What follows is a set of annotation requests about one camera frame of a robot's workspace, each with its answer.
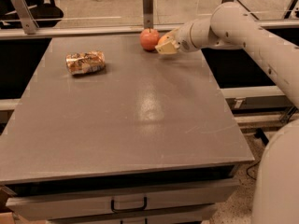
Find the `white rounded gripper body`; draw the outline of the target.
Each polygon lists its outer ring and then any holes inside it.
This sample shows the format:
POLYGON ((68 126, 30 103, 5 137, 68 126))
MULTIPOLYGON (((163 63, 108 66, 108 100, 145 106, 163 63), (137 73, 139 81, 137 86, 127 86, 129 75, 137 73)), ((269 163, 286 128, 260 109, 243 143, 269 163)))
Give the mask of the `white rounded gripper body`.
POLYGON ((176 41, 179 45, 179 49, 184 52, 194 52, 198 50, 198 48, 192 42, 192 26, 192 22, 187 22, 180 26, 176 33, 176 41))

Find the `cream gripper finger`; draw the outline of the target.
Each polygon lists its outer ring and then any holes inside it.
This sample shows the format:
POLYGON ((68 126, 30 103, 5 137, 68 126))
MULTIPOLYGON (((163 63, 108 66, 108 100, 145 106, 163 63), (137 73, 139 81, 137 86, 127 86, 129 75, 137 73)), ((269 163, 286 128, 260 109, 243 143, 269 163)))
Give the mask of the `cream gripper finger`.
POLYGON ((167 33, 165 34, 165 36, 166 36, 167 38, 169 38, 169 37, 175 37, 177 33, 178 33, 178 28, 173 29, 173 30, 167 32, 167 33))
POLYGON ((158 51, 159 54, 162 55, 171 55, 176 54, 179 49, 179 44, 176 41, 164 41, 161 44, 158 44, 155 49, 158 51))

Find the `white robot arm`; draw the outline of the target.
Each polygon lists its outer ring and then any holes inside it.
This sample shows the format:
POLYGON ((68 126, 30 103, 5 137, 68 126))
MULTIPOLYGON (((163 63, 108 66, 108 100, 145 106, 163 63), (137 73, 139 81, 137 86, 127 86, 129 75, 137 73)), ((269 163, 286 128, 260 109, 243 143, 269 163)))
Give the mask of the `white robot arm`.
MULTIPOLYGON (((219 5, 203 20, 163 35, 161 54, 203 48, 244 50, 287 98, 299 107, 299 49, 262 28, 238 3, 219 5)), ((261 158, 251 224, 299 224, 299 120, 278 130, 261 158)))

